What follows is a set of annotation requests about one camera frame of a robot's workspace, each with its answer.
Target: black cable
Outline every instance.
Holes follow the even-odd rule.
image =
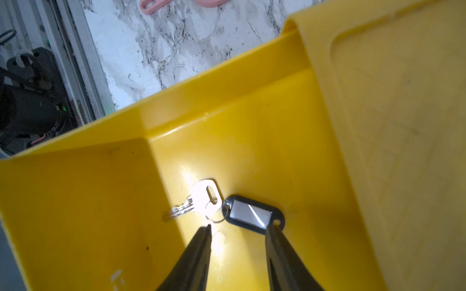
[[[7,38],[5,38],[4,40],[0,41],[0,46],[3,46],[4,44],[6,44],[7,42],[9,42],[12,38],[14,38],[14,36],[16,35],[16,30],[14,29],[10,29],[10,30],[7,30],[5,31],[4,33],[0,34],[0,39],[2,37],[4,37],[5,35],[11,33],[10,36],[8,36]]]

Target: key hole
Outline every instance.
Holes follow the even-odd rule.
[[[207,193],[209,194],[210,202],[214,205],[217,204],[217,196],[215,195],[212,186],[207,186]]]

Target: metal frame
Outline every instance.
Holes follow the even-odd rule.
[[[78,125],[82,126],[96,119],[87,98],[86,89],[81,79],[78,65],[73,57],[73,50],[66,39],[58,7],[53,1],[36,0],[48,41],[62,76],[68,98],[74,104]]]
[[[115,111],[80,1],[56,0],[96,118]]]

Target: key head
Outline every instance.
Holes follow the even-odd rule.
[[[212,199],[216,198],[216,203],[211,201],[207,187],[212,188]],[[195,205],[195,211],[204,214],[207,217],[212,216],[220,208],[222,208],[222,197],[220,196],[219,189],[213,180],[201,180],[194,184],[191,188],[191,199]]]

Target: key blade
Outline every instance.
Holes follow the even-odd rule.
[[[191,196],[189,196],[186,202],[183,203],[183,205],[174,206],[170,211],[164,213],[162,215],[162,220],[169,221],[169,220],[175,219],[185,214],[186,212],[194,210],[194,208],[195,207],[194,207],[194,204],[192,203]]]

